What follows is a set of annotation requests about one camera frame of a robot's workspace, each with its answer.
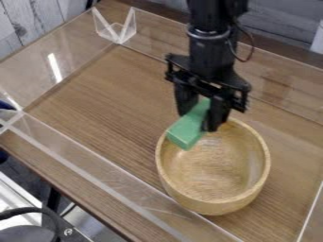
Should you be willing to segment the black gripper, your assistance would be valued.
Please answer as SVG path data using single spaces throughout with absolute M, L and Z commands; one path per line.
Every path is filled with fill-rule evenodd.
M 189 55 L 169 53 L 165 80 L 173 84 L 177 114 L 182 116 L 201 95 L 209 98 L 201 129 L 216 132 L 227 121 L 231 109 L 245 111 L 251 84 L 235 71 L 235 61 L 245 62 L 236 53 L 237 32 L 229 26 L 221 33 L 189 27 Z

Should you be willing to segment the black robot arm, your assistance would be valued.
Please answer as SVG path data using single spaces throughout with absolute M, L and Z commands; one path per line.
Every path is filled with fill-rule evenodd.
M 251 84 L 235 71 L 239 18 L 247 13 L 248 0 L 186 0 L 189 22 L 188 54 L 168 54 L 165 80 L 173 84 L 177 113 L 188 114 L 197 98 L 209 99 L 200 129 L 213 132 L 229 113 L 247 109 Z

